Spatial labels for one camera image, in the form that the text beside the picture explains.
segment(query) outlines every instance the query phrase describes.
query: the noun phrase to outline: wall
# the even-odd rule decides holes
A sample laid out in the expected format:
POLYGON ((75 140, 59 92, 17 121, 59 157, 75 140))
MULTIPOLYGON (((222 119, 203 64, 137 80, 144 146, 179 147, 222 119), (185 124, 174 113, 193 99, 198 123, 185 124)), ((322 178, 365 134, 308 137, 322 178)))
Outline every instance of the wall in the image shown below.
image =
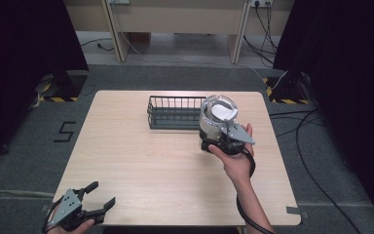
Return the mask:
POLYGON ((102 0, 64 0, 76 31, 109 31, 102 0))
MULTIPOLYGON (((109 31, 107 19, 102 8, 103 0, 64 0, 66 9, 71 17, 76 31, 109 31)), ((274 36, 281 35, 290 14, 294 0, 274 0, 272 4, 271 33, 274 36)), ((259 8, 258 13, 267 25, 266 8, 259 8)), ((264 35, 259 18, 255 9, 251 8, 247 26, 246 35, 264 35)))

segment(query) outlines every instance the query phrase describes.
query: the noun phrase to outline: metal wire basket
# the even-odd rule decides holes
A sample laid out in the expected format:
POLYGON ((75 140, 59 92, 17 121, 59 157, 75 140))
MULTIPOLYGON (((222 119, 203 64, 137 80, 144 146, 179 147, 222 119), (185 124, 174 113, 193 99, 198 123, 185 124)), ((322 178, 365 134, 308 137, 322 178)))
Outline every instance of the metal wire basket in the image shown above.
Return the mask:
POLYGON ((150 129, 199 130, 205 98, 150 96, 147 108, 150 129))

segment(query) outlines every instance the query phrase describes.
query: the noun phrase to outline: black cable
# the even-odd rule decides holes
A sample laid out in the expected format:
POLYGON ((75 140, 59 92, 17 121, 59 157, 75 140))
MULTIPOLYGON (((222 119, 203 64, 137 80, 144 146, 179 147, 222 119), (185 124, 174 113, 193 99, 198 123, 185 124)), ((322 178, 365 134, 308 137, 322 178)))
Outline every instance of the black cable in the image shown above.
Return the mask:
POLYGON ((48 211, 47 215, 45 216, 45 219, 44 219, 44 225, 42 226, 42 233, 48 233, 50 230, 54 229, 56 226, 50 228, 49 230, 47 230, 47 225, 48 225, 48 220, 50 219, 50 216, 51 214, 53 213, 54 209, 56 208, 57 205, 60 204, 60 202, 62 201, 62 197, 60 197, 55 203, 53 203, 53 205, 51 206, 50 210, 48 211))
POLYGON ((269 37, 270 39, 270 45, 272 46, 272 49, 274 52, 276 52, 276 49, 278 48, 276 45, 275 45, 275 42, 273 41, 272 39, 272 33, 270 32, 270 22, 272 21, 272 4, 270 2, 267 2, 267 36, 269 37))
MULTIPOLYGON (((251 48, 251 50, 253 50, 253 51, 256 50, 257 53, 260 53, 262 51, 261 49, 253 46, 250 42, 248 42, 248 40, 247 40, 247 38, 245 36, 243 37, 243 39, 245 40, 245 42, 247 43, 247 45, 251 48)), ((275 55, 275 53, 269 52, 269 51, 263 51, 263 53, 266 53, 266 54, 269 54, 269 55, 275 55)))
POLYGON ((258 7, 255 8, 256 10, 256 16, 259 18, 259 21, 260 21, 260 24, 262 24, 262 27, 263 27, 263 31, 265 32, 265 38, 269 41, 269 43, 276 49, 276 45, 275 43, 273 42, 273 39, 272 39, 272 36, 270 34, 270 21, 271 21, 271 18, 272 18, 272 14, 271 14, 271 8, 269 10, 269 8, 267 9, 267 13, 268 13, 268 29, 266 29, 264 23, 263 23, 263 20, 260 18, 260 15, 259 15, 259 12, 257 11, 258 7))
POLYGON ((95 40, 92 40, 92 41, 88 41, 84 44, 81 44, 81 46, 85 46, 87 44, 90 44, 91 42, 95 42, 95 41, 105 41, 105 40, 112 40, 111 38, 99 38, 99 39, 95 39, 95 40))
MULTIPOLYGON (((264 37, 264 40, 263 40, 263 43, 262 43, 262 47, 261 47, 261 54, 263 54, 264 50, 264 45, 266 43, 266 40, 272 45, 272 49, 274 51, 274 55, 276 54, 276 45, 275 43, 273 42, 272 40, 272 37, 270 36, 270 12, 269 12, 269 8, 268 8, 268 29, 266 29, 264 23, 263 23, 263 20, 260 18, 260 15, 259 15, 259 12, 257 11, 258 9, 258 1, 256 1, 256 7, 255 7, 255 11, 256 11, 256 15, 257 17, 259 18, 259 21, 260 21, 260 24, 262 25, 263 27, 263 31, 265 32, 265 37, 264 37)), ((263 63, 263 65, 267 66, 267 67, 272 67, 271 65, 273 65, 273 62, 271 60, 267 60, 271 65, 268 65, 266 64, 264 61, 263 61, 264 58, 260 57, 260 60, 261 62, 263 63)))
POLYGON ((247 45, 250 47, 250 49, 256 54, 258 55, 259 57, 263 57, 263 59, 267 60, 269 63, 273 64, 273 62, 268 59, 267 57, 265 57, 263 54, 262 54, 262 50, 256 48, 255 46, 251 45, 248 41, 247 41, 247 38, 244 36, 243 37, 244 41, 247 43, 247 45))
POLYGON ((284 133, 282 133, 282 134, 276 135, 276 137, 281 137, 281 136, 284 136, 284 135, 286 135, 286 134, 290 134, 290 133, 292 133, 292 132, 294 132, 294 131, 296 131, 296 130, 297 130, 297 128, 294 128, 294 129, 292 129, 292 130, 290 130, 290 131, 287 131, 287 132, 284 132, 284 133))
MULTIPOLYGON (((302 118, 291 117, 291 116, 273 117, 273 118, 270 118, 270 119, 294 119, 294 120, 302 120, 302 118)), ((316 119, 320 119, 320 117, 317 117, 317 118, 312 119, 312 120, 305 120, 305 121, 307 123, 309 123, 309 124, 313 124, 313 125, 317 125, 317 126, 324 126, 324 124, 315 123, 314 120, 316 120, 316 119)))
POLYGON ((105 49, 103 46, 101 46, 101 44, 96 44, 100 49, 102 49, 102 50, 104 50, 104 51, 112 51, 112 50, 114 50, 114 47, 113 48, 111 48, 111 49, 105 49))
POLYGON ((297 152, 299 153, 300 160, 302 161, 303 167, 305 168, 306 172, 308 173, 309 177, 312 179, 313 183, 318 187, 318 189, 323 193, 324 196, 333 204, 333 206, 339 210, 339 212, 345 217, 345 219, 348 221, 348 223, 354 228, 356 233, 360 234, 359 229, 355 226, 355 224, 352 222, 352 220, 348 217, 348 215, 339 207, 339 205, 323 190, 323 188, 318 184, 316 179, 313 177, 312 173, 308 169, 308 166, 306 165, 305 159, 303 158, 302 151, 300 150, 300 144, 299 144, 299 130, 302 126, 303 122, 316 110, 312 110, 309 112, 299 123, 296 129, 296 146, 297 146, 297 152))
POLYGON ((277 115, 286 115, 286 114, 297 114, 297 113, 309 113, 311 111, 315 111, 316 109, 313 110, 297 110, 297 111, 288 111, 288 112, 281 112, 281 113, 273 113, 269 114, 270 117, 272 116, 277 116, 277 115))
POLYGON ((247 216, 247 214, 245 214, 245 212, 242 208, 242 205, 240 204, 239 196, 236 198, 236 203, 237 203, 237 206, 238 206, 238 209, 239 209, 239 214, 242 216, 242 218, 245 220, 245 222, 247 222, 251 227, 253 227, 254 229, 256 229, 257 231, 259 231, 263 234, 275 234, 274 232, 271 232, 268 229, 260 226, 256 222, 254 222, 253 220, 251 220, 250 217, 247 216))

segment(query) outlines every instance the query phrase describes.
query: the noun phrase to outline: wire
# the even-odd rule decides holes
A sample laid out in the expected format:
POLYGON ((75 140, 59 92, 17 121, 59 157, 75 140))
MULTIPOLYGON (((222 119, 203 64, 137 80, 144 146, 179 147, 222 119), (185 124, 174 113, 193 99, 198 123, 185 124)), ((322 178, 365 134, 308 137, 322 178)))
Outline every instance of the wire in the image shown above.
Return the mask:
MULTIPOLYGON (((302 118, 297 118, 297 117, 290 117, 290 116, 282 116, 282 117, 273 117, 271 119, 293 119, 293 120, 302 120, 302 118)), ((316 119, 321 119, 320 117, 317 117, 315 119, 312 119, 312 120, 305 120, 306 122, 308 122, 309 124, 313 124, 313 125, 317 125, 317 126, 325 126, 324 124, 318 124, 318 123, 315 123, 314 121, 316 119)))
MULTIPOLYGON (((316 120, 316 119, 313 119, 313 120, 311 120, 311 121, 308 121, 308 123, 304 123, 302 126, 307 125, 307 124, 314 124, 314 125, 318 125, 318 126, 324 126, 324 124, 321 125, 321 124, 316 124, 316 123, 314 123, 313 121, 316 120)), ((294 131, 296 131, 296 130, 297 130, 297 128, 294 128, 294 129, 289 130, 289 131, 287 131, 287 132, 284 132, 284 133, 282 133, 282 134, 276 135, 276 137, 281 137, 281 136, 284 136, 284 135, 286 135, 286 134, 290 134, 290 133, 292 133, 292 132, 294 132, 294 131)))
POLYGON ((91 42, 95 42, 95 41, 105 41, 105 40, 112 40, 111 38, 99 38, 99 39, 95 39, 95 40, 92 40, 92 41, 88 41, 84 44, 81 44, 81 46, 85 46, 85 45, 88 45, 90 44, 91 42))
POLYGON ((268 59, 267 57, 265 57, 265 56, 263 55, 263 51, 262 51, 262 50, 260 50, 260 49, 258 49, 257 47, 251 45, 251 44, 248 42, 248 40, 247 40, 247 38, 246 38, 245 36, 243 37, 243 39, 244 39, 244 41, 247 43, 248 47, 250 47, 250 49, 251 49, 251 50, 252 50, 256 55, 258 55, 259 57, 263 57, 263 59, 265 59, 265 60, 267 60, 268 62, 270 62, 271 64, 273 64, 273 62, 272 62, 270 59, 268 59))
POLYGON ((36 103, 32 103, 31 108, 36 108, 36 107, 38 107, 40 103, 41 103, 41 96, 40 96, 40 94, 37 92, 37 93, 36 93, 36 103))
POLYGON ((283 77, 284 77, 284 75, 287 73, 287 71, 285 71, 282 75, 281 75, 281 77, 279 78, 279 80, 278 80, 278 83, 276 83, 276 85, 273 87, 273 88, 270 88, 270 90, 274 90, 278 85, 279 85, 279 83, 281 82, 281 79, 283 79, 283 77))
POLYGON ((111 49, 106 49, 106 48, 104 48, 103 46, 101 46, 101 44, 96 44, 100 49, 102 49, 102 50, 104 50, 104 51, 112 51, 112 50, 114 50, 114 47, 113 48, 111 48, 111 49))
POLYGON ((247 214, 244 212, 243 207, 240 203, 239 196, 236 197, 236 203, 237 203, 237 206, 238 206, 239 214, 242 216, 242 218, 245 220, 245 222, 247 222, 251 227, 253 227, 254 229, 256 229, 257 231, 259 231, 263 234, 275 234, 274 232, 260 226, 259 224, 257 224, 253 220, 251 220, 251 218, 249 216, 247 216, 247 214))
POLYGON ((281 112, 281 113, 273 113, 273 114, 269 114, 269 116, 272 117, 272 116, 286 115, 286 114, 309 113, 311 111, 315 111, 315 109, 313 109, 313 110, 297 110, 297 111, 288 111, 288 112, 281 112))
POLYGON ((299 123, 296 129, 296 146, 297 146, 297 152, 299 154, 300 160, 302 161, 303 167, 305 168, 306 172, 308 173, 309 177, 312 179, 312 182, 318 187, 318 189, 323 193, 324 196, 333 204, 333 206, 339 210, 339 212, 345 217, 345 219, 348 221, 348 223, 354 228, 356 233, 360 234, 359 229, 355 226, 355 224, 352 222, 352 220, 348 217, 348 215, 338 206, 338 204, 324 191, 324 189, 320 186, 320 184, 316 181, 316 179, 313 177, 312 173, 308 169, 308 166, 306 165, 305 159, 303 158, 302 151, 300 149, 300 144, 299 144, 299 130, 300 127, 303 125, 303 122, 316 110, 310 111, 299 123))
MULTIPOLYGON (((265 25, 263 23, 263 20, 260 18, 260 15, 257 11, 258 5, 256 5, 256 7, 255 7, 256 15, 260 20, 260 23, 263 27, 263 31, 265 32, 265 37, 264 37, 264 40, 263 40, 263 43, 262 43, 262 47, 260 49, 260 53, 263 54, 263 52, 264 52, 263 48, 264 48, 264 45, 265 45, 266 40, 267 40, 270 43, 270 45, 272 46, 272 49, 273 49, 274 55, 275 55, 277 46, 275 45, 275 42, 273 41, 272 36, 271 36, 271 32, 270 32, 270 24, 271 24, 271 20, 272 20, 272 5, 269 2, 267 2, 266 7, 267 7, 267 28, 265 27, 265 25)), ((266 59, 266 58, 265 57, 260 57, 260 60, 263 63, 263 65, 265 65, 267 67, 272 67, 271 66, 271 65, 273 65, 272 61, 270 61, 269 59, 266 59, 266 61, 268 61, 271 64, 271 65, 268 65, 264 62, 263 59, 266 59)))
POLYGON ((53 213, 56 206, 59 205, 62 202, 62 198, 63 198, 63 196, 61 196, 55 203, 53 203, 53 205, 48 210, 47 215, 45 216, 45 219, 44 219, 44 224, 42 225, 42 228, 41 228, 42 233, 48 233, 50 230, 54 229, 57 226, 57 223, 55 223, 55 226, 53 226, 49 230, 47 230, 48 221, 50 220, 50 216, 53 213))

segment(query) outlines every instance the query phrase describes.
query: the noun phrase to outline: black curtain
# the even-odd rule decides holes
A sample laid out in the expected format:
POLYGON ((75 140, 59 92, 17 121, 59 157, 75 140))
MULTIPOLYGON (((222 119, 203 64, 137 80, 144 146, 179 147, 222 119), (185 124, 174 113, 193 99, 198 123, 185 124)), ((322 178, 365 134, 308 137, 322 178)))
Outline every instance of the black curtain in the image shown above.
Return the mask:
POLYGON ((88 70, 62 0, 0 1, 0 146, 47 74, 88 70))
POLYGON ((274 68, 311 76, 330 132, 374 205, 374 4, 296 0, 274 68), (323 8, 322 24, 313 23, 323 8))

